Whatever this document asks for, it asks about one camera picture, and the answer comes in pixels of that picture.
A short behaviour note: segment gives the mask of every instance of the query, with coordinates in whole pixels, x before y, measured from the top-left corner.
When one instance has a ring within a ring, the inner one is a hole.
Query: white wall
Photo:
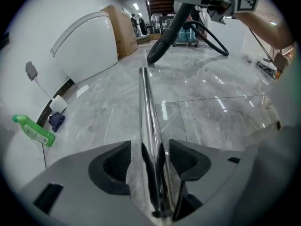
[[[125,7],[123,7],[123,11],[126,12],[130,17],[132,17],[132,13],[127,10]]]
[[[69,78],[51,56],[52,46],[76,20],[110,4],[121,9],[115,0],[27,0],[8,28],[11,44],[0,52],[0,97],[10,116],[26,114],[37,121],[49,98],[30,82],[25,64],[32,61],[41,86],[54,95]],[[43,154],[18,128],[13,131],[2,148],[5,170],[17,190],[40,172]]]
[[[248,55],[254,62],[260,58],[267,57],[257,40],[251,34],[249,28],[241,21],[225,19],[225,23],[226,25],[223,25],[208,19],[208,29],[226,47],[232,56],[242,57]],[[269,53],[271,46],[259,37],[258,39]],[[211,36],[209,36],[209,40],[219,47]]]

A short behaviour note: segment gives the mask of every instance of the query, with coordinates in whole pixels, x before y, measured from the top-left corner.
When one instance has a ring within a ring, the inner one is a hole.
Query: black rubber pad
[[[89,165],[92,182],[108,194],[129,195],[126,184],[127,169],[131,163],[131,142],[95,157]]]
[[[175,140],[169,140],[170,161],[182,181],[199,180],[208,172],[210,159]]]

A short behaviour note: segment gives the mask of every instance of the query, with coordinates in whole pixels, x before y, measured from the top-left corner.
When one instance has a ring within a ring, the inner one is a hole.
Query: green bottle
[[[34,139],[46,146],[51,146],[55,140],[55,136],[49,131],[33,122],[27,115],[14,115],[14,122],[18,122],[31,139]]]

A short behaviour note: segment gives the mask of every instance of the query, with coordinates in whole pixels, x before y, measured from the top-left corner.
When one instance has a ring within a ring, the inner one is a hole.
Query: black hose
[[[211,33],[211,31],[209,29],[206,28],[205,25],[203,25],[202,23],[198,22],[198,21],[194,21],[194,20],[188,20],[186,21],[184,24],[190,24],[190,28],[196,33],[198,34],[211,48],[213,48],[215,51],[219,52],[220,54],[224,55],[224,56],[228,56],[229,52],[228,50],[225,48],[225,46],[223,46],[223,44],[214,36],[213,33]],[[212,38],[214,38],[214,40],[221,46],[221,48],[223,50],[221,50],[220,48],[218,48],[217,46],[215,46],[212,42],[210,42],[207,38],[205,38],[205,36],[203,34],[201,34],[201,32],[196,29],[194,26],[192,26],[193,24],[195,25],[199,25],[201,26],[208,34],[211,35]]]
[[[169,47],[175,42],[178,37],[178,32],[181,30],[193,8],[194,5],[191,4],[183,3],[181,5],[170,27],[165,30],[162,37],[151,48],[146,59],[149,64],[153,64],[161,59]]]

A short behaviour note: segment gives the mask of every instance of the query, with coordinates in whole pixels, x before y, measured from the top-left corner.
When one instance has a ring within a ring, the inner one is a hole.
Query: metal rod
[[[171,183],[145,67],[139,70],[139,116],[146,208],[156,218],[168,218],[174,212]]]

